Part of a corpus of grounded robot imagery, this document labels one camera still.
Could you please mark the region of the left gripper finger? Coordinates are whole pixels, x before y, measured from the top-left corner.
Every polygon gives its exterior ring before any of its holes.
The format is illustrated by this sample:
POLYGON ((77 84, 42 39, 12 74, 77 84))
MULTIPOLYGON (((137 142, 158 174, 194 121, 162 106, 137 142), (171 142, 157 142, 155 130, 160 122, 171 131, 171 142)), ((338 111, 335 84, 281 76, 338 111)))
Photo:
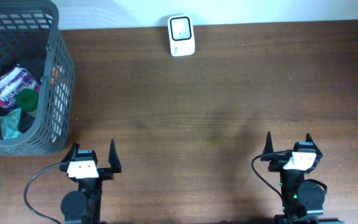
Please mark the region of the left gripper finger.
POLYGON ((80 145, 76 142, 73 143, 70 150, 67 152, 65 157, 62 159, 62 162, 71 162, 74 161, 76 158, 76 154, 78 152, 80 145))
POLYGON ((108 162, 110 164, 110 168, 112 169, 113 173, 121 173, 122 172, 122 165, 118 158, 115 142, 113 139, 111 140, 111 143, 110 143, 108 162))

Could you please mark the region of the teal wet wipes pack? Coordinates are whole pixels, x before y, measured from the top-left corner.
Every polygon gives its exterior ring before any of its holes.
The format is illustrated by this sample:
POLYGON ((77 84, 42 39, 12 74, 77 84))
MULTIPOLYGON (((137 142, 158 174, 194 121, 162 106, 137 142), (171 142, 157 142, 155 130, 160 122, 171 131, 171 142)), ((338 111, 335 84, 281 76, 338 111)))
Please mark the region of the teal wet wipes pack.
POLYGON ((14 139, 23 135, 19 130, 21 112, 22 110, 20 108, 16 108, 7 115, 0 116, 1 135, 3 139, 14 139))

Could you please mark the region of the green lid jar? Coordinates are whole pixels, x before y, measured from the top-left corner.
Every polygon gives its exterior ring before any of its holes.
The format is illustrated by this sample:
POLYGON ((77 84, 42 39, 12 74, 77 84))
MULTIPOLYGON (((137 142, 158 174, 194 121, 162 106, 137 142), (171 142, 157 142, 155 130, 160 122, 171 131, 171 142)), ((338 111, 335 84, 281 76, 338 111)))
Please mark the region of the green lid jar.
POLYGON ((37 116, 39 95, 33 89, 23 89, 16 96, 16 104, 21 110, 32 117, 37 116))

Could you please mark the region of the purple white sanitary pad pack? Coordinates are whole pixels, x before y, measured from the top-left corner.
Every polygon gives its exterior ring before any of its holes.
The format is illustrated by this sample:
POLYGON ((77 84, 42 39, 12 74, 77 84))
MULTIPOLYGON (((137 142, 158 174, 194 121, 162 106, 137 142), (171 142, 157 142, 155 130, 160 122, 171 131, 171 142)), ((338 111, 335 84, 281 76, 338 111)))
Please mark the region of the purple white sanitary pad pack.
POLYGON ((16 96, 23 89, 33 89, 39 94, 40 85, 28 70, 17 64, 0 78, 0 107, 6 111, 16 109, 16 96))

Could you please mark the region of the orange small box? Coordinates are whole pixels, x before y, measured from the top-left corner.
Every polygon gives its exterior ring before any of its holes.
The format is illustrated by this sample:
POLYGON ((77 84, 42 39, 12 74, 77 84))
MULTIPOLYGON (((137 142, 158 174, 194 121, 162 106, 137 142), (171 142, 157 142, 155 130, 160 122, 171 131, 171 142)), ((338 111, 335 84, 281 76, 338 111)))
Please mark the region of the orange small box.
POLYGON ((61 65, 56 65, 52 68, 52 74, 50 77, 50 84, 55 86, 59 83, 61 74, 64 73, 63 67, 61 65))

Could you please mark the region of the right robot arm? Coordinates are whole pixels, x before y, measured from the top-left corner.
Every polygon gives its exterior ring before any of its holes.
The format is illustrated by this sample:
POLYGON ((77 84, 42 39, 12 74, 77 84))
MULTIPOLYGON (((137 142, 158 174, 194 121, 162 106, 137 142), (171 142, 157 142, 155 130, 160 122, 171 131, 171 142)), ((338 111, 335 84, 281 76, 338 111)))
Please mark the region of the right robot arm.
POLYGON ((328 186, 316 179, 306 179, 305 174, 313 171, 323 153, 308 133, 304 141, 298 141, 293 149, 275 151, 271 133, 267 133, 263 152, 251 161, 254 174, 282 201, 282 215, 275 215, 272 223, 342 223, 337 218, 320 219, 328 186), (259 159, 269 163, 269 172, 280 174, 280 190, 267 182, 255 169, 254 162, 259 159))

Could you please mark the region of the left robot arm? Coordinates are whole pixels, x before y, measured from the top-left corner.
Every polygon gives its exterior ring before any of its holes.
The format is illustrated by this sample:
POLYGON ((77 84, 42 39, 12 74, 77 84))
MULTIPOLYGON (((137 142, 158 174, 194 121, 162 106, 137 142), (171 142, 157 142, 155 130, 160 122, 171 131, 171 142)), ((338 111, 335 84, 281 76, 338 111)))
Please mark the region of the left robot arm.
POLYGON ((109 167, 98 168, 94 150, 81 151, 73 143, 62 160, 60 170, 78 184, 78 189, 67 193, 60 204, 65 223, 100 224, 103 182, 113 180, 114 174, 122 172, 115 142, 111 141, 108 155, 109 167))

